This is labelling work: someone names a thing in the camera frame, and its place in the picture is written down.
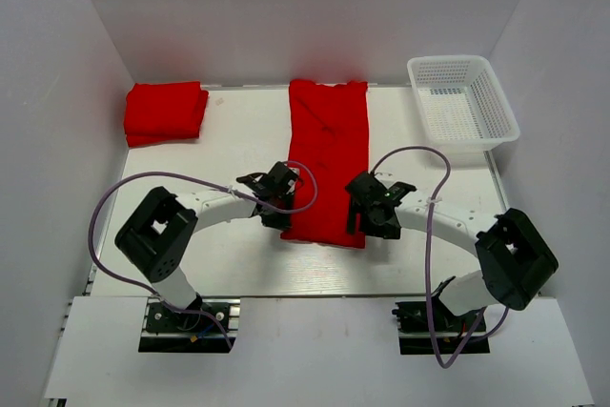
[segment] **folded red towel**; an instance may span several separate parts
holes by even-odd
[[[293,138],[289,159],[310,168],[318,186],[317,201],[307,212],[293,214],[283,239],[364,248],[364,234],[346,231],[350,196],[345,186],[369,168],[367,83],[334,87],[295,80],[289,88]],[[295,195],[295,207],[312,198],[307,174]]]
[[[123,122],[128,145],[198,138],[207,103],[198,81],[133,86]]]

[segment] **red cloth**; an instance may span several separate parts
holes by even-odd
[[[295,80],[289,88],[293,138],[289,159],[310,168],[318,186],[317,201],[307,212],[291,215],[285,240],[305,240],[364,248],[364,234],[346,232],[350,196],[345,186],[369,168],[367,83],[323,86]],[[295,195],[295,207],[312,198],[309,176]]]
[[[128,145],[199,138],[207,103],[208,92],[198,81],[133,86],[123,121]]]

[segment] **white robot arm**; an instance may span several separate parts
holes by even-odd
[[[391,186],[372,173],[359,174],[347,187],[350,194],[348,231],[398,239],[403,229],[426,232],[430,197],[406,183]],[[559,264],[527,215],[516,209],[482,214],[446,202],[435,202],[434,236],[478,258],[481,270],[442,282],[433,293],[435,322],[451,329],[459,317],[493,304],[523,310]],[[422,308],[399,303],[401,327],[410,320],[419,328]]]
[[[257,202],[230,193],[204,191],[174,195],[165,188],[151,190],[116,236],[116,246],[168,302],[182,309],[205,310],[205,304],[180,269],[193,233],[237,218],[261,216],[264,226],[290,228],[290,215],[269,210],[261,202],[290,210],[296,171],[281,162],[269,173],[237,179],[234,189]],[[359,174],[346,191],[351,197],[347,231],[369,236],[400,238],[403,229],[425,232],[429,197],[412,185],[386,186],[372,173]],[[433,294],[435,322],[452,329],[460,317],[501,303],[524,309],[555,272],[558,262],[529,218],[510,209],[502,215],[481,214],[438,202],[434,235],[478,258],[481,270],[451,277]],[[403,328],[413,320],[422,324],[421,307],[398,304]]]
[[[277,162],[268,173],[237,178],[231,186],[235,193],[172,194],[163,187],[154,188],[119,230],[114,243],[163,299],[181,309],[199,309],[203,301],[180,269],[192,235],[214,224],[253,216],[260,216],[267,227],[290,228],[289,214],[269,210],[262,203],[289,211],[298,180],[295,170]]]

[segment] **mesh basket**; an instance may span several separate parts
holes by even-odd
[[[407,64],[428,143],[446,153],[486,152],[519,137],[487,59],[427,56]]]

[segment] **white tabletop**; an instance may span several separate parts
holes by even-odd
[[[371,165],[388,151],[421,144],[422,132],[410,88],[375,88],[367,93]],[[267,171],[288,157],[291,139],[288,89],[210,91],[201,138],[133,149],[124,176],[169,171],[229,184],[246,173]],[[483,154],[467,166],[454,167],[441,196],[470,210],[498,213],[498,194]],[[443,174],[428,153],[402,153],[380,169],[391,179],[431,192]],[[119,190],[101,260],[113,271],[145,281],[118,251],[113,240],[144,195],[163,185],[173,193],[201,187],[170,178],[151,177]],[[182,268],[202,295],[411,295],[423,292],[424,234],[403,231],[398,241],[367,239],[364,250],[280,240],[258,218],[236,220],[197,233]],[[478,268],[469,254],[447,242],[433,244],[433,284]],[[145,295],[102,273],[92,295]]]
[[[395,297],[245,298],[229,354],[138,353],[144,297],[77,297],[45,397],[106,406],[537,406],[593,402],[555,299],[514,312],[490,353],[402,356]],[[496,323],[502,307],[486,313]]]

